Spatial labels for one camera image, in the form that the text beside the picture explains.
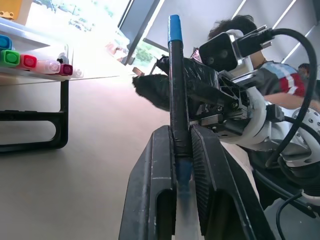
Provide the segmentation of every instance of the black plastic mount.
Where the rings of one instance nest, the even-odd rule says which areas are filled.
[[[247,174],[218,136],[194,125],[191,137],[199,222],[205,239],[275,239]]]
[[[29,152],[36,150],[51,150],[63,148],[68,142],[68,113],[69,112],[69,81],[61,82],[60,111],[0,111],[0,122],[4,121],[49,121],[55,126],[55,135],[49,141],[2,144],[0,155],[9,153]]]
[[[176,224],[176,171],[172,131],[155,130],[131,171],[119,240],[171,240]]]

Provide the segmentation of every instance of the person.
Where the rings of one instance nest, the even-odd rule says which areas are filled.
[[[250,15],[237,15],[233,19],[217,22],[208,35],[208,40],[228,30],[240,30],[244,35],[257,29],[254,19]],[[297,109],[302,105],[305,96],[304,83],[293,67],[266,60],[262,51],[250,55],[253,68],[260,75],[256,88],[266,101],[277,104],[286,109]],[[320,111],[320,103],[312,101],[310,106]]]
[[[298,67],[298,71],[300,73],[300,76],[303,80],[303,82],[307,85],[309,80],[309,71],[310,71],[310,64],[309,63],[302,63]],[[313,96],[314,99],[320,100],[320,81],[316,81],[315,85],[315,94]]]

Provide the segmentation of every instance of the dark hair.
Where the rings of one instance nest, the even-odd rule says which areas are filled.
[[[300,64],[298,69],[305,69],[309,73],[310,64],[309,63],[302,63],[302,64]]]
[[[210,30],[208,40],[231,29],[240,30],[244,35],[257,29],[254,18],[250,15],[237,15],[233,19],[216,21],[219,25]]]

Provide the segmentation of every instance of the cable connector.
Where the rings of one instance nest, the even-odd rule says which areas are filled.
[[[278,105],[271,104],[266,106],[265,119],[272,123],[280,123],[285,120],[285,114]]]
[[[266,27],[266,25],[259,27],[235,41],[241,57],[245,58],[271,46],[270,41],[275,37],[272,35],[272,28],[265,30]]]

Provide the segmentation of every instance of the striped shirt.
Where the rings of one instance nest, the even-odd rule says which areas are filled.
[[[267,61],[257,69],[255,85],[263,96],[277,93],[305,96],[304,82],[297,70],[274,61]]]

